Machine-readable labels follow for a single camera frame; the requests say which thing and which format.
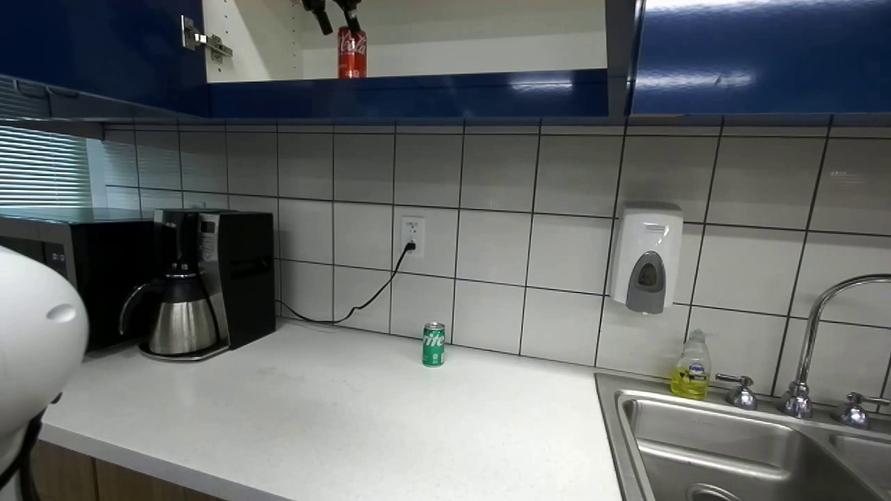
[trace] lower cabinet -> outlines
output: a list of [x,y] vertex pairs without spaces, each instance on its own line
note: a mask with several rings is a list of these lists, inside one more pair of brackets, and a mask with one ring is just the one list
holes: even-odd
[[38,501],[215,501],[49,442],[31,453]]

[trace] stainless steel sink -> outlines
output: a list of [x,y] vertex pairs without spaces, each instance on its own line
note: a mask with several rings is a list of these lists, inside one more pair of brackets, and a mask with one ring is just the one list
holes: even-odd
[[891,440],[833,435],[839,456],[891,498]]
[[882,501],[891,440],[599,379],[626,501]]

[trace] white dispenser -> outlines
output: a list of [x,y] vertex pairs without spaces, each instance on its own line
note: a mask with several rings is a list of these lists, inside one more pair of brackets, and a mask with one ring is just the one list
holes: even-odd
[[624,205],[610,271],[615,304],[645,314],[659,314],[673,304],[681,228],[677,205]]

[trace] dish soap bottle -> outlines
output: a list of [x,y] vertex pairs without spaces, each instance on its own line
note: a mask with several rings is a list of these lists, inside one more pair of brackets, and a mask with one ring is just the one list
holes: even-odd
[[712,372],[712,363],[704,347],[704,333],[697,328],[684,339],[684,347],[670,371],[667,389],[681,397],[704,400],[709,372]]

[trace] upper cabinet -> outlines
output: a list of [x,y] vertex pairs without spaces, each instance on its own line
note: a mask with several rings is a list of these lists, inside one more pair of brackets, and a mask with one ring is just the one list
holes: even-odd
[[0,97],[49,116],[143,116],[113,101],[211,113],[202,54],[180,51],[180,15],[200,20],[200,0],[5,0],[0,76],[10,91]]
[[891,111],[891,0],[645,0],[631,113]]
[[367,77],[336,81],[331,37],[294,0],[202,0],[221,116],[471,119],[608,113],[603,0],[363,0]]

